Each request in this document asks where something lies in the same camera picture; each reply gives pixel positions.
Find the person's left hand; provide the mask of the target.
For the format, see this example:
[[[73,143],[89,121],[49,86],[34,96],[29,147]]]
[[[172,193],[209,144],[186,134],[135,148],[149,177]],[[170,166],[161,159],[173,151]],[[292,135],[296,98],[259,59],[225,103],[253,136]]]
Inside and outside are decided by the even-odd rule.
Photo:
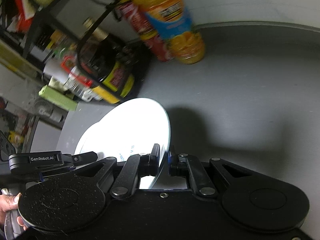
[[[1,197],[0,197],[1,229],[4,228],[7,212],[18,209],[18,201],[21,196],[22,194],[20,192],[15,196],[1,194]]]

